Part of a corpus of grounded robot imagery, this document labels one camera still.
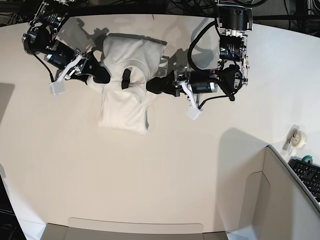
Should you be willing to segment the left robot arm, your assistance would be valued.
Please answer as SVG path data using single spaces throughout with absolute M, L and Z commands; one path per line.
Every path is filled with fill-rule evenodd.
M 146 84 L 147 91 L 179 97 L 185 94 L 191 108 L 202 111 L 207 98 L 201 95 L 223 92 L 222 98 L 235 100 L 236 93 L 248 83 L 247 32 L 253 28 L 252 6 L 238 0 L 216 0 L 215 17 L 191 42 L 187 51 L 187 63 L 171 71 L 165 77 L 154 77 Z M 201 69 L 194 63 L 192 52 L 211 28 L 219 38 L 218 62 L 215 69 Z

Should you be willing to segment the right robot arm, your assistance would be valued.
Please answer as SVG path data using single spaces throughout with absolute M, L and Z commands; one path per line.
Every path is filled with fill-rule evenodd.
M 71 48 L 57 40 L 76 4 L 75 0 L 42 1 L 22 36 L 24 50 L 47 69 L 51 84 L 70 79 L 86 83 L 89 77 L 97 84 L 108 84 L 111 75 L 92 51 Z

